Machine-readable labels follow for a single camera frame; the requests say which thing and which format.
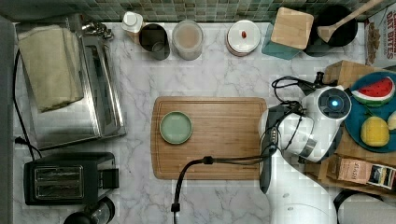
wooden cutting board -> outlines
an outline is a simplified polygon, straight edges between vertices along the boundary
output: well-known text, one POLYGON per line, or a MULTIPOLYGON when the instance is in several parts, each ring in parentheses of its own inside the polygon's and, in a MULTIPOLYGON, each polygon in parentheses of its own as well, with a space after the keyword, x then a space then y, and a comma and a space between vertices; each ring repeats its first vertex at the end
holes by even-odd
MULTIPOLYGON (((260 154, 258 125, 266 103, 261 98, 159 97, 151 120, 151 159, 160 179, 178 179, 192 160, 204 156, 247 157, 260 154), (167 113, 181 111, 192 122, 192 134, 181 145, 163 140, 160 123, 167 113)), ((188 179, 259 179, 259 165, 198 164, 186 173, 188 179)))

tile backsplash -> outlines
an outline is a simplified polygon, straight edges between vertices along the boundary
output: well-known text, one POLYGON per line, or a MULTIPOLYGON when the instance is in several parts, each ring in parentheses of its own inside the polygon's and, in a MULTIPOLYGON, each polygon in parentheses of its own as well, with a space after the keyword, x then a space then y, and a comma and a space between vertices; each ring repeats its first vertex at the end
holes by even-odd
MULTIPOLYGON (((21 10, 12 9, 9 5, 0 6, 0 14, 13 21, 27 20, 18 15, 21 10)), ((98 21, 121 21, 126 11, 133 11, 143 16, 145 21, 183 21, 198 22, 230 22, 239 20, 271 21, 279 7, 289 7, 300 11, 318 15, 328 5, 343 5, 352 10, 362 6, 368 0, 24 0, 23 5, 15 7, 29 7, 47 11, 50 15, 59 12, 80 11, 98 21), (38 4, 50 2, 51 7, 38 4)), ((377 11, 394 3, 395 0, 384 0, 383 3, 359 16, 364 20, 377 11)))

black mug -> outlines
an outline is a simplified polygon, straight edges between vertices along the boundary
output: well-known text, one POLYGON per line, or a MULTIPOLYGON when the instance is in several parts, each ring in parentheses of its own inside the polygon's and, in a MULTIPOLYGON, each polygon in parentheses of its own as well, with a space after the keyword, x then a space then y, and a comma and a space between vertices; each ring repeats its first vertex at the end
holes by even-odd
POLYGON ((158 24, 152 23, 144 26, 139 34, 139 42, 151 57, 159 61, 166 59, 171 52, 168 35, 165 29, 158 24))
POLYGON ((324 42, 318 35, 319 26, 334 25, 350 13, 351 11, 348 8, 338 5, 324 8, 312 25, 308 45, 304 52, 312 57, 321 57, 326 55, 330 49, 343 47, 352 42, 358 32, 358 22, 355 19, 339 27, 332 34, 328 43, 324 42))

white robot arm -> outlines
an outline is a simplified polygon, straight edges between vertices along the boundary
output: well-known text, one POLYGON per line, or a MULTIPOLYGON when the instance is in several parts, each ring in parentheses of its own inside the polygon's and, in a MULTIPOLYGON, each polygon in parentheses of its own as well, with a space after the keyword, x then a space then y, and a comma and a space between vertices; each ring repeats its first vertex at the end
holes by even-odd
POLYGON ((336 224, 337 215, 326 189, 301 174, 282 157, 287 150, 320 161, 336 148, 341 122, 350 112, 342 87, 323 88, 303 99, 304 115, 278 105, 265 111, 259 126, 262 137, 261 189, 270 202, 272 224, 336 224))

white canister with red lid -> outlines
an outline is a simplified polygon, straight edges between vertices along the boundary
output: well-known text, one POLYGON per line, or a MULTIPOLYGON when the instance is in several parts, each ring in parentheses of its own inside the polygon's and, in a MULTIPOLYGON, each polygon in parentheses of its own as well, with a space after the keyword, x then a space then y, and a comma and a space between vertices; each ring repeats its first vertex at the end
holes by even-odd
POLYGON ((248 55, 259 46, 262 34, 252 21, 238 21, 226 35, 226 46, 231 54, 239 57, 248 55))

